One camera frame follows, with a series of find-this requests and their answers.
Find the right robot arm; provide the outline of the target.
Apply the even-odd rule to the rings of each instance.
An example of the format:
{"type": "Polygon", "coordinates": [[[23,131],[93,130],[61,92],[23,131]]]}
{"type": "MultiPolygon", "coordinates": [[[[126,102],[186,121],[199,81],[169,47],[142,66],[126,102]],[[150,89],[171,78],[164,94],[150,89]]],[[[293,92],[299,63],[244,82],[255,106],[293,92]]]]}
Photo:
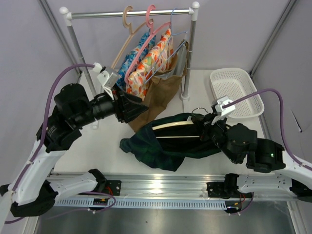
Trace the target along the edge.
{"type": "Polygon", "coordinates": [[[257,131],[242,123],[228,125],[227,120],[214,121],[209,113],[194,122],[200,140],[215,146],[234,164],[246,165],[264,176],[226,174],[220,185],[207,184],[208,195],[229,199],[252,193],[280,192],[304,202],[312,201],[312,175],[272,140],[259,138],[257,131]]]}

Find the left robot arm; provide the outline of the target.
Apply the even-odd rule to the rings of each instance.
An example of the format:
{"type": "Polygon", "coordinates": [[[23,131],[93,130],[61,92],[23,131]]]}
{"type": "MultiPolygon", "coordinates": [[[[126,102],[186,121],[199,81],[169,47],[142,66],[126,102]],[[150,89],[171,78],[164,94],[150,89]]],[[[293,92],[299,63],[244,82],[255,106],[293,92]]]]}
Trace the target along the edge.
{"type": "Polygon", "coordinates": [[[13,184],[2,185],[0,194],[13,191],[10,212],[14,217],[40,216],[62,199],[93,192],[100,195],[107,191],[107,179],[98,169],[64,182],[49,182],[48,174],[57,161],[82,136],[84,126],[114,115],[121,123],[129,123],[148,107],[141,98],[113,88],[113,95],[97,95],[89,100],[81,84],[68,84],[54,97],[52,114],[36,134],[34,152],[17,188],[13,184]]]}

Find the dark green plaid skirt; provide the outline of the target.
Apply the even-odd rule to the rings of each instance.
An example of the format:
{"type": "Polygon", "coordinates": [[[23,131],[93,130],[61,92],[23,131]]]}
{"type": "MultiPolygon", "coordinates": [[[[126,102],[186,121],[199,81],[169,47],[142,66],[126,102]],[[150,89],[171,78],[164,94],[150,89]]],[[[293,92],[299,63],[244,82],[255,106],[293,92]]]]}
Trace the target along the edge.
{"type": "Polygon", "coordinates": [[[125,153],[134,154],[135,158],[153,169],[175,172],[185,158],[201,159],[221,150],[210,141],[200,138],[157,139],[151,121],[140,128],[132,137],[123,138],[119,147],[125,153]]]}

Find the cream hanger with metal hook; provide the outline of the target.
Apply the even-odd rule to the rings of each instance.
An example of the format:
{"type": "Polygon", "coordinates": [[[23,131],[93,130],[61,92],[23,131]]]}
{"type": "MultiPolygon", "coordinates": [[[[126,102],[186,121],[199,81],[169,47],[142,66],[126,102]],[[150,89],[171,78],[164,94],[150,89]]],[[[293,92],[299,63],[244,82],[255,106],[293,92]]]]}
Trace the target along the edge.
{"type": "Polygon", "coordinates": [[[152,130],[157,139],[199,138],[196,120],[202,120],[207,114],[205,108],[195,108],[190,113],[180,113],[158,119],[152,124],[152,130]]]}

